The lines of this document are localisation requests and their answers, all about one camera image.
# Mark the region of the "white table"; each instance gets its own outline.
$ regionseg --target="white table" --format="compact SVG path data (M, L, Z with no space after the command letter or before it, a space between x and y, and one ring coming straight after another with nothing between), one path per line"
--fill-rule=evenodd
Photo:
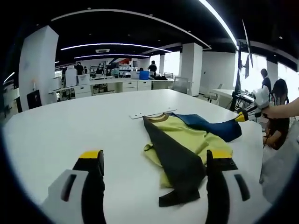
M28 196L40 204L48 187L72 169L86 150L103 149L107 223L204 223L208 201L206 178L201 198L180 206L159 208L161 169L143 155L149 136L142 119L129 114L170 106L176 113L198 114L223 122L235 113L172 90L124 92L58 102L14 115L4 127L7 153ZM261 126L240 123L242 136L229 145L238 168L258 182L263 150Z
M219 106L224 107L224 108L226 108L226 107L229 108L230 102L233 99L233 97L232 97L233 91L234 90L214 89L214 90L211 90L210 92L219 95L219 97L220 97ZM251 102L254 101L253 98L250 97L249 95L242 94L242 96Z

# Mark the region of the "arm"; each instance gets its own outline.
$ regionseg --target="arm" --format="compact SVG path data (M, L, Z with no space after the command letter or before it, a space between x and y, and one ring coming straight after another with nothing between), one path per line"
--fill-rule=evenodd
M281 137L281 132L279 131L276 131L272 136L270 137L263 137L263 143L270 146L270 147L273 147L275 146L275 143L276 141Z
M299 116L299 98L286 105L265 108L262 113L269 118L290 118Z

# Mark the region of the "chair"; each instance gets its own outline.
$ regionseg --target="chair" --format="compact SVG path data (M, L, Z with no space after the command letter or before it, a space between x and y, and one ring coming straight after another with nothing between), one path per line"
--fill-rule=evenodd
M174 77L172 88L174 91L188 94L188 79L182 77Z
M221 89L222 88L222 85L223 84L220 84L219 86L218 86L218 90L219 89ZM218 94L216 94L216 93L214 93L214 92L209 92L208 94L206 94L205 95L205 98L207 98L207 100L211 103L212 102L212 100L219 100L219 96L218 96Z

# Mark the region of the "blue fabric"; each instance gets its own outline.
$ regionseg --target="blue fabric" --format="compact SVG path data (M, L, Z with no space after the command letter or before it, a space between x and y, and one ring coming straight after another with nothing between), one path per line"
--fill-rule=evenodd
M171 116L180 118L187 126L196 130L204 130L208 133L219 136L226 142L230 142L239 138L242 135L240 125L235 119L228 120L222 123L211 124L197 114L175 114L169 113Z

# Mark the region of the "person in black shirt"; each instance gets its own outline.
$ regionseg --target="person in black shirt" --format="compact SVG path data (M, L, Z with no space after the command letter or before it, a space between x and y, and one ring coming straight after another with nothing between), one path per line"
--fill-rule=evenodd
M285 103L289 103L288 87L285 80L279 79L275 82L271 94L271 100L275 103L275 105L284 105ZM269 119L266 127L266 136L263 137L263 143L275 150L279 150L285 142L289 131L289 125L289 118Z
M261 70L261 74L263 76L263 82L262 82L262 87L265 85L268 87L268 90L269 90L269 96L270 96L270 93L271 93L271 81L268 77L268 72L266 69L262 69Z
M157 66L155 65L155 61L151 61L151 65L148 67L149 71L153 71L154 72L154 76L156 75L156 71L157 71Z
M83 75L83 66L81 65L81 62L77 62L77 65L75 65L75 69L77 69L77 76Z

